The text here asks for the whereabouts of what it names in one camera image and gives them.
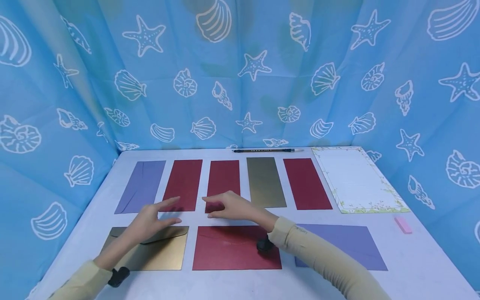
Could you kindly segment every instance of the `purple envelope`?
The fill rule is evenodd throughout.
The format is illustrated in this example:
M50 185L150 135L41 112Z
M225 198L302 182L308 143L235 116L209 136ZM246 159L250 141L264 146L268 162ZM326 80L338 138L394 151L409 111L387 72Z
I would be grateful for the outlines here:
M365 226L297 224L332 243L350 255L367 270L388 271L372 235ZM297 267L307 267L295 257Z
M153 204L164 168L165 160L137 162L115 214L138 213L144 205Z

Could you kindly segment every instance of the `blue fabric backdrop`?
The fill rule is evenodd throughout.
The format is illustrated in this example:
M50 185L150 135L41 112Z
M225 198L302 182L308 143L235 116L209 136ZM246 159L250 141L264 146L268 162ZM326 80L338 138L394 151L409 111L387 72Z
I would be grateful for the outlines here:
M480 0L0 2L0 286L118 151L361 145L480 290Z

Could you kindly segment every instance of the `hand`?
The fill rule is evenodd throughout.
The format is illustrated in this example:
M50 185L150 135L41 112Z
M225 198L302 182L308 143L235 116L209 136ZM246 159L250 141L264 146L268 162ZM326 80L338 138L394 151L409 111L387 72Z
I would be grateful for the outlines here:
M180 197L174 197L159 203L145 205L135 219L122 233L122 238L136 245L154 236L157 232L173 224L181 222L179 218L165 220L158 219L158 212L167 206L177 202Z

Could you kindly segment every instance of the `gold envelope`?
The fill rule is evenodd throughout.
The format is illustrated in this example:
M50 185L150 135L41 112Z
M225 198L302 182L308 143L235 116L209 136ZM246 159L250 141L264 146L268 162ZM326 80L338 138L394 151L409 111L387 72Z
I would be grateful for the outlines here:
M115 266L130 271L181 270L188 226L171 226L130 250ZM120 236L126 227L113 227L103 249Z

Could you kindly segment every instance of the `beige sleeve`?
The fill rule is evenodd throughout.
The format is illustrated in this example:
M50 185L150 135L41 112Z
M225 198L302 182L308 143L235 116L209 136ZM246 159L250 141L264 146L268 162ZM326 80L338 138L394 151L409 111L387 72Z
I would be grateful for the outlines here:
M330 281L347 300L390 300L370 272L319 236L280 217L269 240Z
M85 262L48 300L92 300L112 277L112 272L100 269L93 261Z

